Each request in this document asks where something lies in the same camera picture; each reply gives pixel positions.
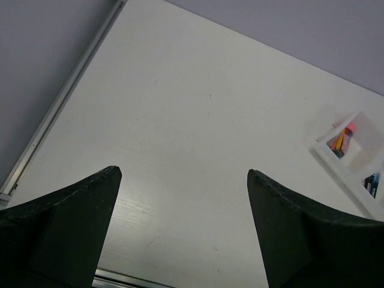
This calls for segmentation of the blue ink pen refill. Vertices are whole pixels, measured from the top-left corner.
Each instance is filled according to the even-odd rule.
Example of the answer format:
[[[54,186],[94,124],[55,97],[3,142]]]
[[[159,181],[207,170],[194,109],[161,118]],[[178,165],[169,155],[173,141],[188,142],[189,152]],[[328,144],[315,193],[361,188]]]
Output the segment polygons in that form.
[[[380,173],[374,173],[370,176],[369,192],[373,198],[375,198],[377,194],[377,189],[379,187],[379,182],[380,182],[380,176],[381,176]]]

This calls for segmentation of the red ink pen refill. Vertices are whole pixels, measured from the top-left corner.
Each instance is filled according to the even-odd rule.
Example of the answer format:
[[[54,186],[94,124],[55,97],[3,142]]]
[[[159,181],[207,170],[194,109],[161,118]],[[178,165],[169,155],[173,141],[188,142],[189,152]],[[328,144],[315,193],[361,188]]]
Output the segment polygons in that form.
[[[367,177],[365,178],[365,181],[364,181],[364,187],[365,189],[370,192],[371,191],[371,185],[374,181],[374,177],[373,176],[370,176],[370,177]]]

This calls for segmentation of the glue stick pink cap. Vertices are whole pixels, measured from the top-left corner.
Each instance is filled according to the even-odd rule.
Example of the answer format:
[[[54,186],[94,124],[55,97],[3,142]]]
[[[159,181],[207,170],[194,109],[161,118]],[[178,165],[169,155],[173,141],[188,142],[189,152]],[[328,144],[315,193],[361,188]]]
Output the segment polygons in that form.
[[[327,142],[327,146],[337,156],[337,158],[341,159],[345,156],[349,149],[350,140],[355,132],[356,124],[354,122],[350,122],[338,135]]]

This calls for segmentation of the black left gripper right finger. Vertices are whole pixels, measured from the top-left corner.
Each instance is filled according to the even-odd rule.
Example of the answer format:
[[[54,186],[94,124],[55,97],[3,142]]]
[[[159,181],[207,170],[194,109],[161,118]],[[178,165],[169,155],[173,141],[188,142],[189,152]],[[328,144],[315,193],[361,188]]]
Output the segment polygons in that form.
[[[334,209],[258,170],[247,188],[269,287],[382,287],[383,223]]]

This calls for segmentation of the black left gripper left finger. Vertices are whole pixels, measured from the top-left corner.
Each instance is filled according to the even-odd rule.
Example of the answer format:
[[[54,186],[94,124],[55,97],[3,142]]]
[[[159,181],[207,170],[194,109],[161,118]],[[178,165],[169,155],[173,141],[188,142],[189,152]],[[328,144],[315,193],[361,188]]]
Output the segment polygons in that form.
[[[91,287],[122,173],[109,166],[1,211],[1,287]]]

